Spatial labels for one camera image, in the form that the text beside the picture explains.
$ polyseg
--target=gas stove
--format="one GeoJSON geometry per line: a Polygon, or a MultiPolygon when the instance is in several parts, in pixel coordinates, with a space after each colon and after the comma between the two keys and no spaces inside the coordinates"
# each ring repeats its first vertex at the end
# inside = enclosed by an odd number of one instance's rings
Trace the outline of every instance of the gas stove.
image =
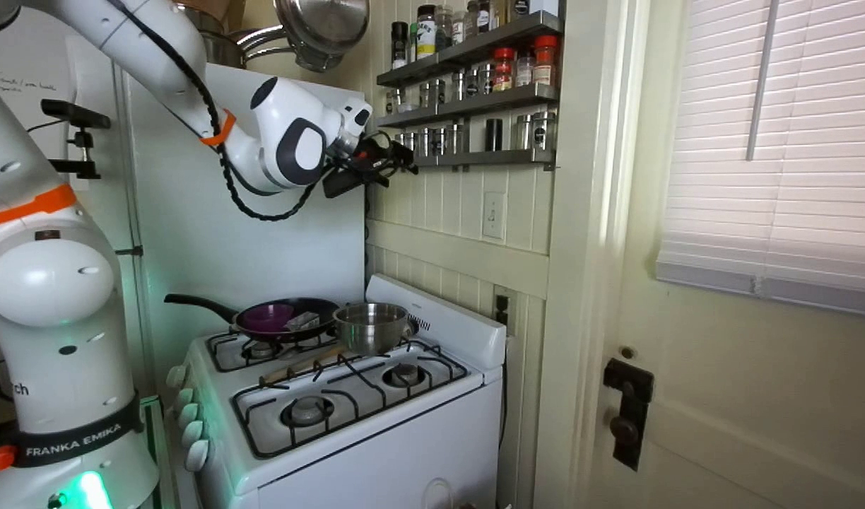
{"type": "Polygon", "coordinates": [[[189,346],[163,395],[189,505],[496,505],[503,326],[388,276],[368,300],[419,337],[380,357],[327,333],[189,346]]]}

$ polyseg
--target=window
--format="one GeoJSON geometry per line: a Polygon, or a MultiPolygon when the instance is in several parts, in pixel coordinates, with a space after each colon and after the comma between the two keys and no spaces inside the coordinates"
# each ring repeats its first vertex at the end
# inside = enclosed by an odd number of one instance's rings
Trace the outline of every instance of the window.
{"type": "Polygon", "coordinates": [[[692,0],[658,279],[865,313],[865,0],[692,0]]]}

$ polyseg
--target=door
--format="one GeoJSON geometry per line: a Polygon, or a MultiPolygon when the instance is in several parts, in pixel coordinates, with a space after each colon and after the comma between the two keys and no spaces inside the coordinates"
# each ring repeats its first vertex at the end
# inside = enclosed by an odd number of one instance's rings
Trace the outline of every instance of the door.
{"type": "Polygon", "coordinates": [[[595,179],[565,176],[571,190],[556,186],[556,200],[569,197],[555,224],[562,276],[551,279],[547,316],[534,505],[865,509],[865,320],[650,273],[684,8],[569,6],[569,25],[602,40],[602,76],[590,90],[599,108],[573,109],[596,124],[590,152],[569,146],[579,128],[561,139],[561,163],[587,160],[595,179]],[[586,220],[573,231],[562,215],[586,220]],[[614,457],[631,425],[614,421],[621,389],[606,384],[610,363],[654,375],[636,470],[614,457]]]}

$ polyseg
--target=black door latch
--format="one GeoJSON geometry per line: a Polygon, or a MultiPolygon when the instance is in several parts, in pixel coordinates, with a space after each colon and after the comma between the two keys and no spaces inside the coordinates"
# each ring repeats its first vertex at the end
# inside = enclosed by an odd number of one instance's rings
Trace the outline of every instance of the black door latch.
{"type": "Polygon", "coordinates": [[[607,421],[614,436],[614,457],[636,470],[654,398],[654,372],[610,358],[606,364],[602,384],[621,389],[621,409],[607,421]]]}

